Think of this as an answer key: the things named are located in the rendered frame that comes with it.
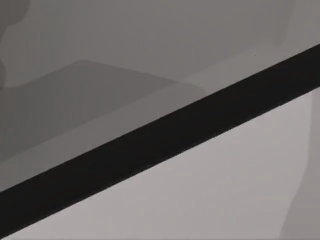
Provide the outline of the black table edge strip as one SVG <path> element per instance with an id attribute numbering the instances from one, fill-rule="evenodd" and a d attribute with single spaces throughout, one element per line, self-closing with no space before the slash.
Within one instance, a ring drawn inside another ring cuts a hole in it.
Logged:
<path id="1" fill-rule="evenodd" d="M 0 193 L 0 239 L 320 87 L 320 44 Z"/>

